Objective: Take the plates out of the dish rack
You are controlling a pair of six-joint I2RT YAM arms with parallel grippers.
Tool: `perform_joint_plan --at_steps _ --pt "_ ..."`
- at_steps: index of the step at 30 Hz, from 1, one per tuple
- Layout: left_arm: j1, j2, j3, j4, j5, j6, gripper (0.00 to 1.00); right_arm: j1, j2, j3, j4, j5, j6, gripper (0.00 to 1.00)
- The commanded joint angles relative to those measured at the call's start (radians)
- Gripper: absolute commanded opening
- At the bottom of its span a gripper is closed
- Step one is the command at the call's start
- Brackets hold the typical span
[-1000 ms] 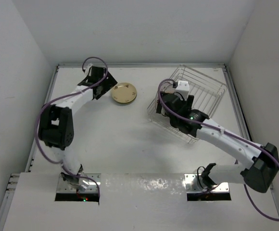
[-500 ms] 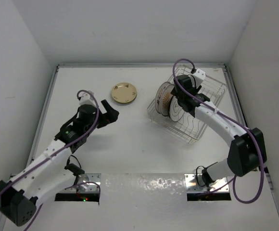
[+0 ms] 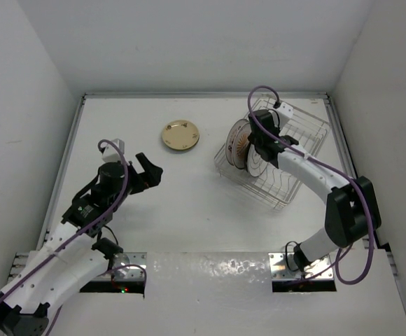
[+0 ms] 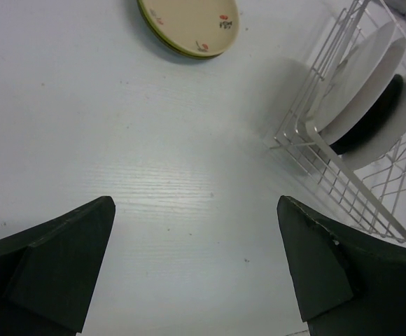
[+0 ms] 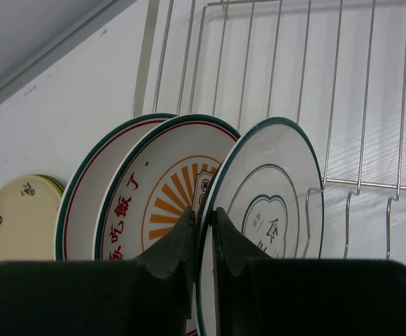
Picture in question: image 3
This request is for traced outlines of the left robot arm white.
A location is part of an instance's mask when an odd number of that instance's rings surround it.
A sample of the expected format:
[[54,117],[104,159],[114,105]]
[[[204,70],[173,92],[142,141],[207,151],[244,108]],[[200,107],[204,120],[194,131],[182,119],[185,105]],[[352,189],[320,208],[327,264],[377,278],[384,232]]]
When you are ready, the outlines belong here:
[[141,173],[121,161],[106,162],[72,199],[60,224],[23,270],[0,290],[0,330],[44,335],[71,296],[111,267],[123,267],[123,248],[101,237],[102,228],[128,195],[158,186],[162,168],[136,154]]

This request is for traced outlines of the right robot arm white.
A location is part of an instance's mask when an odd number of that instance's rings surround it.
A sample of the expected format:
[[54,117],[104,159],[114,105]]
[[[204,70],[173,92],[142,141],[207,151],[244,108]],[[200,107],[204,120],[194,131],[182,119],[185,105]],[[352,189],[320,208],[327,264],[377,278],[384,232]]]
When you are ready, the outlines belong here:
[[351,178],[308,154],[293,137],[279,136],[276,116],[267,109],[250,112],[249,141],[264,161],[296,177],[325,204],[324,226],[293,250],[293,262],[302,271],[319,258],[370,237],[382,220],[368,178]]

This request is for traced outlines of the white plate orange sunburst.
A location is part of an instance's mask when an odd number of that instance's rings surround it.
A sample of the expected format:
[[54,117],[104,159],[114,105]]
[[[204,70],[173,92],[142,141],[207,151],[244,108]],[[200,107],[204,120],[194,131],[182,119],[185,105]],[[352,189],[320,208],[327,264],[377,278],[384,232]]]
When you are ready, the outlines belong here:
[[244,169],[246,166],[245,160],[248,154],[250,144],[249,135],[251,133],[251,125],[249,122],[242,125],[234,137],[232,143],[232,162],[238,169]]

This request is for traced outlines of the white plate red green text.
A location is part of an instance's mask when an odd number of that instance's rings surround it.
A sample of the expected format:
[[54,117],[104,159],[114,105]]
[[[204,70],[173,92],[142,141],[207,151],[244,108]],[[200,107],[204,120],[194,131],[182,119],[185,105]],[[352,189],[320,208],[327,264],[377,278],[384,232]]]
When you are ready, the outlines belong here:
[[248,124],[248,120],[247,119],[239,119],[230,129],[228,136],[227,136],[227,140],[225,142],[225,156],[226,159],[228,161],[228,163],[230,165],[234,165],[233,162],[233,154],[232,154],[232,148],[233,148],[233,143],[235,140],[235,137],[237,136],[237,133],[240,131],[240,129]]

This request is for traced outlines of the cream beige plate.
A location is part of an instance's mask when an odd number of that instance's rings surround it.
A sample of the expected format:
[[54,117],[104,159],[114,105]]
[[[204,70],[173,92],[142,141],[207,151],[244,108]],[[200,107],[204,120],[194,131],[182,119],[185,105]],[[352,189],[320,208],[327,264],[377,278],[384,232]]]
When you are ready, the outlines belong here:
[[166,147],[174,151],[187,151],[197,145],[200,132],[189,120],[174,120],[163,127],[161,138]]

